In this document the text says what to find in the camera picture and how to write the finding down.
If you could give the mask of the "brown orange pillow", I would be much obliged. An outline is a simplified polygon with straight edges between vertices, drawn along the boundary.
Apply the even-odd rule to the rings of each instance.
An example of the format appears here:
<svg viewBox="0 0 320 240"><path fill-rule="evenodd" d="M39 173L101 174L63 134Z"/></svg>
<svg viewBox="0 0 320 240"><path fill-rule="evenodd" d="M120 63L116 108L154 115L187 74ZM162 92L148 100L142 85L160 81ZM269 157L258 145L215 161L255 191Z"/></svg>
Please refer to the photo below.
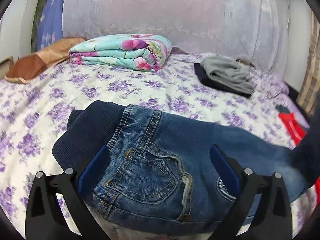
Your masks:
<svg viewBox="0 0 320 240"><path fill-rule="evenodd" d="M62 38L54 44L19 59L4 79L11 83L29 83L45 70L66 61L69 50L77 44L84 42L81 37Z"/></svg>

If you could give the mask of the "grey folded garment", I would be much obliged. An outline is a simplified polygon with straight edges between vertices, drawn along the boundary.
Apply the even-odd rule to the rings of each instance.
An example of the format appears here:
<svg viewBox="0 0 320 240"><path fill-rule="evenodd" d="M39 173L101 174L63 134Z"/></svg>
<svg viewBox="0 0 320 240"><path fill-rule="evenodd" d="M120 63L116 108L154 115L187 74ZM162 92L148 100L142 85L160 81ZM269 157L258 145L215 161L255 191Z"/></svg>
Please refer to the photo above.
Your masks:
<svg viewBox="0 0 320 240"><path fill-rule="evenodd" d="M200 62L206 77L211 81L239 93L252 95L255 86L249 66L223 56L209 56Z"/></svg>

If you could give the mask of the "floral folded blanket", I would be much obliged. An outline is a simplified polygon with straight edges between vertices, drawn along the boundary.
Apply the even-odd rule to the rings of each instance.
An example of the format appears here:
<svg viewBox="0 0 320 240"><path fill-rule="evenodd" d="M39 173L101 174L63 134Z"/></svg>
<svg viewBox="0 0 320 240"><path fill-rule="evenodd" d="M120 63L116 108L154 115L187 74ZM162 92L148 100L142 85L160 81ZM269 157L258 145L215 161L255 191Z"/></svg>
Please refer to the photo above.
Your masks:
<svg viewBox="0 0 320 240"><path fill-rule="evenodd" d="M172 43L152 34L116 34L96 37L73 46L69 59L75 64L104 64L156 72L171 54Z"/></svg>

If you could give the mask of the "blue denim jeans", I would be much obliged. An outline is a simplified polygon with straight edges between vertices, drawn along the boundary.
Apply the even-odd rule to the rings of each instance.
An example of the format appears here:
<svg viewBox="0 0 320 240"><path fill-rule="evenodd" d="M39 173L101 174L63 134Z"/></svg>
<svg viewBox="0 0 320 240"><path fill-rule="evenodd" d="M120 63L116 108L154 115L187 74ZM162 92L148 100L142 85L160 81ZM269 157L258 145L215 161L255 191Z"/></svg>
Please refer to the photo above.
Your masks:
<svg viewBox="0 0 320 240"><path fill-rule="evenodd" d="M214 144L257 174L281 173L291 201L319 178L319 111L291 150L241 128L95 101L72 111L52 152L63 169L85 165L78 193L104 219L180 236L214 231L233 205L209 157Z"/></svg>

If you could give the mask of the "red track pants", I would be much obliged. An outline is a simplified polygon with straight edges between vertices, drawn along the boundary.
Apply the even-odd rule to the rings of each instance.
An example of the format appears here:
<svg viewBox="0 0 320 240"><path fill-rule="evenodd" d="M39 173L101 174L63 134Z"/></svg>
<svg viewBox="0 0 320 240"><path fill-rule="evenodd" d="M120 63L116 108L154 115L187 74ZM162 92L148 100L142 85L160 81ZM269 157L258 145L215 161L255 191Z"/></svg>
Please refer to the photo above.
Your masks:
<svg viewBox="0 0 320 240"><path fill-rule="evenodd" d="M279 113L278 116L285 125L295 145L298 145L306 136L306 131L295 119L295 115L293 113Z"/></svg>

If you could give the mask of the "dark green folded garment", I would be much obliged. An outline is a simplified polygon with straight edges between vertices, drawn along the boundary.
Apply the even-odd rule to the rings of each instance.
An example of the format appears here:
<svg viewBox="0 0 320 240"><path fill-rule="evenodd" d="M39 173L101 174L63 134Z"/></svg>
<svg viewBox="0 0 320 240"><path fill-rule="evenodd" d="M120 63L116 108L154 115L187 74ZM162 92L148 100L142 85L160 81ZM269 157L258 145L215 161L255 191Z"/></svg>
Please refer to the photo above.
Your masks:
<svg viewBox="0 0 320 240"><path fill-rule="evenodd" d="M284 113L284 114L290 114L291 113L291 111L287 107L285 107L283 105L276 105L276 110L279 113Z"/></svg>

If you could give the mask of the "blue floral cloth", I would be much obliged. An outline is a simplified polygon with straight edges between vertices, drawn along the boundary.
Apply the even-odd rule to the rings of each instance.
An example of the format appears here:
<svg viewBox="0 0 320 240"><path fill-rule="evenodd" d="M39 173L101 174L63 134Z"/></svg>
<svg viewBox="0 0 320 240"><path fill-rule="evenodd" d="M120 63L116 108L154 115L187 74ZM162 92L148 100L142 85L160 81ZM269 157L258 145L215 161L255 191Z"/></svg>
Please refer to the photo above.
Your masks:
<svg viewBox="0 0 320 240"><path fill-rule="evenodd" d="M37 29L37 50L63 38L62 11L65 0L47 0Z"/></svg>

